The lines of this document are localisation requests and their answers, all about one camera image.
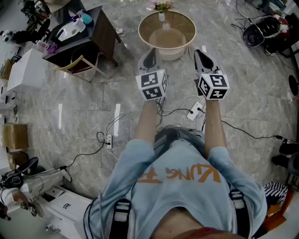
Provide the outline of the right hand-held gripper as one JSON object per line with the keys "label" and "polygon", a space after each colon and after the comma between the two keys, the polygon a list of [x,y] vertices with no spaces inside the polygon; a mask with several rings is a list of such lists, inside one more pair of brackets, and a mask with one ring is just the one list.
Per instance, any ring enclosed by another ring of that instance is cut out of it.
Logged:
{"label": "right hand-held gripper", "polygon": [[229,82],[227,75],[219,69],[217,61],[206,52],[196,49],[194,63],[197,77],[194,81],[198,95],[207,100],[224,99],[229,90]]}

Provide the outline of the person's left forearm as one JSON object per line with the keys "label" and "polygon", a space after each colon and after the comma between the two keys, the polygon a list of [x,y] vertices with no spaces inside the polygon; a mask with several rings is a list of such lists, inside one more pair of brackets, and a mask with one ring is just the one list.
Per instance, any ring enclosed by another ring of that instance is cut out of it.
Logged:
{"label": "person's left forearm", "polygon": [[156,127],[157,103],[154,100],[145,101],[133,138],[145,141],[153,146],[155,143]]}

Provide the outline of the panda plush toy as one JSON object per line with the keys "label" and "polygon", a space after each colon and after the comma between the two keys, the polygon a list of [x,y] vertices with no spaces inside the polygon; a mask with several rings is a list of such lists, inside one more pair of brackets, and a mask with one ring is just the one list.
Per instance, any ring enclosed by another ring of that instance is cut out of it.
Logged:
{"label": "panda plush toy", "polygon": [[0,37],[2,38],[3,42],[11,43],[13,36],[14,32],[11,30],[0,31]]}

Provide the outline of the light blue printed t-shirt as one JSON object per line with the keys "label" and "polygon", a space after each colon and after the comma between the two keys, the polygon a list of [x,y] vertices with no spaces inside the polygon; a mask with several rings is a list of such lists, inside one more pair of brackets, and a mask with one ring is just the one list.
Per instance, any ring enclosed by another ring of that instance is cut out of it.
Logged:
{"label": "light blue printed t-shirt", "polygon": [[149,239],[171,209],[186,209],[204,227],[236,231],[230,198],[239,190],[249,203],[252,231],[265,219],[263,186],[235,166],[225,147],[204,157],[204,134],[182,127],[165,127],[155,144],[130,140],[104,190],[84,215],[89,239],[108,239],[113,211],[121,199],[131,203],[130,236]]}

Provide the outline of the grey round bin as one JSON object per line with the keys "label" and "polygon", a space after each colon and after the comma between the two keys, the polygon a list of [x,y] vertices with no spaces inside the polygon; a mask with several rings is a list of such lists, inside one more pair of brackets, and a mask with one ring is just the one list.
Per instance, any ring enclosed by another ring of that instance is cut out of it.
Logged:
{"label": "grey round bin", "polygon": [[242,35],[243,42],[249,48],[261,45],[266,38],[276,37],[280,32],[280,22],[273,16],[262,17],[248,26]]}

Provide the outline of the white low cabinet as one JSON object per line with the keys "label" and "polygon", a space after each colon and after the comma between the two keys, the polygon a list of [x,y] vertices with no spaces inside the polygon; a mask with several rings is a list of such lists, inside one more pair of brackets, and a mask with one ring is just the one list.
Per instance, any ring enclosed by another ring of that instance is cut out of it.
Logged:
{"label": "white low cabinet", "polygon": [[52,187],[43,195],[51,226],[67,239],[86,239],[83,217],[91,199],[62,187]]}

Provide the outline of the striped cloth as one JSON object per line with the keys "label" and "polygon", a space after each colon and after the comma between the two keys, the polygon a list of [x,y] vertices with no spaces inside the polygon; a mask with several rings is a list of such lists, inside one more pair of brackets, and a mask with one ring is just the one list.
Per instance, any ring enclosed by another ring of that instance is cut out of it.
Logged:
{"label": "striped cloth", "polygon": [[284,184],[271,181],[263,187],[268,206],[284,203],[288,192],[288,188]]}

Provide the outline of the teal spray bottle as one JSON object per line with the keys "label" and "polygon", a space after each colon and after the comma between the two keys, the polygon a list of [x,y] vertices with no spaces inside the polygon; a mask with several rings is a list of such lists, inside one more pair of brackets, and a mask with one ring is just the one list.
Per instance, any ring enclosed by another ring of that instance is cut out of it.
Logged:
{"label": "teal spray bottle", "polygon": [[85,25],[88,25],[93,21],[92,17],[87,13],[83,12],[83,10],[78,11],[77,15],[82,19]]}

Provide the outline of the white box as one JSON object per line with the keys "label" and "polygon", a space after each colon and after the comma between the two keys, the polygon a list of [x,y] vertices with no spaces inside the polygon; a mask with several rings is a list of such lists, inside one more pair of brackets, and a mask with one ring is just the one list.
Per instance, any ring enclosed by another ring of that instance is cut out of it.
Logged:
{"label": "white box", "polygon": [[13,64],[7,91],[40,89],[43,85],[47,68],[47,62],[42,56],[42,52],[30,49],[18,62]]}

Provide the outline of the light wooden chair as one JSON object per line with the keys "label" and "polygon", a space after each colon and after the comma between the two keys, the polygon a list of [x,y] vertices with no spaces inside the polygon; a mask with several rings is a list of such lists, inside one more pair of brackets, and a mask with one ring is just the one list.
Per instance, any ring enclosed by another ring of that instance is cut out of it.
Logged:
{"label": "light wooden chair", "polygon": [[70,63],[67,66],[56,68],[70,75],[77,76],[87,82],[91,82],[95,73],[110,79],[110,76],[98,68],[100,50],[96,47],[82,47],[73,51]]}

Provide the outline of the person's right forearm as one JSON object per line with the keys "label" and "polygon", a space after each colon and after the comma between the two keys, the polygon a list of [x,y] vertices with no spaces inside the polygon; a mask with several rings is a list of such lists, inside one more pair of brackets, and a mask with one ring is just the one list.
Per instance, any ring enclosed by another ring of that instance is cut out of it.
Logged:
{"label": "person's right forearm", "polygon": [[227,147],[217,100],[206,100],[205,153],[214,147]]}

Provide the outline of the orange bag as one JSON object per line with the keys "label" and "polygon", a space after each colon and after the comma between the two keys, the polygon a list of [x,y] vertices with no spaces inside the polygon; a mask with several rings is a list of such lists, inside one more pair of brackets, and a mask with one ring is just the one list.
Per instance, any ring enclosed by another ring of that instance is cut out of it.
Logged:
{"label": "orange bag", "polygon": [[263,222],[263,227],[267,232],[270,232],[283,224],[286,221],[286,218],[284,217],[284,213],[286,209],[288,208],[290,202],[292,201],[292,198],[294,196],[294,190],[288,189],[288,192],[286,194],[286,198],[284,200],[284,203],[271,205],[267,216]]}

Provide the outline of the cardboard box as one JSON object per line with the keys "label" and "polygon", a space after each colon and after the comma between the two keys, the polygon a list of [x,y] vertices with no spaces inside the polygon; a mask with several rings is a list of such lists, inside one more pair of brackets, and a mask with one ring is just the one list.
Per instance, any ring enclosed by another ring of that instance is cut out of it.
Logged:
{"label": "cardboard box", "polygon": [[28,148],[27,124],[6,123],[2,127],[2,143],[10,149]]}

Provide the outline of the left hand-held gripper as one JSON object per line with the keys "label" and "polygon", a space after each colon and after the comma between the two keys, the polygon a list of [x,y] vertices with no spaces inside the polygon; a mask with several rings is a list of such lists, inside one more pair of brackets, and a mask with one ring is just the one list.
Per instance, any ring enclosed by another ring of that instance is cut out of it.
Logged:
{"label": "left hand-held gripper", "polygon": [[168,78],[163,62],[160,56],[160,52],[157,48],[152,48],[147,51],[139,60],[138,68],[149,70],[151,68],[159,69],[150,73],[145,73],[136,76],[136,82],[138,89],[142,94],[145,101],[156,100],[165,97],[165,93],[168,86]]}

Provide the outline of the white round tray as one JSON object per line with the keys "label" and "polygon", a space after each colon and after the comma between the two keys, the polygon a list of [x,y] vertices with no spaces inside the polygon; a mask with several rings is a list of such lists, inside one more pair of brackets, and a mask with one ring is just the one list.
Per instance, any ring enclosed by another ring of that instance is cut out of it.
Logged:
{"label": "white round tray", "polygon": [[56,38],[62,42],[75,36],[78,33],[82,33],[85,28],[86,25],[82,22],[81,19],[70,21],[59,29],[58,33],[56,34]]}

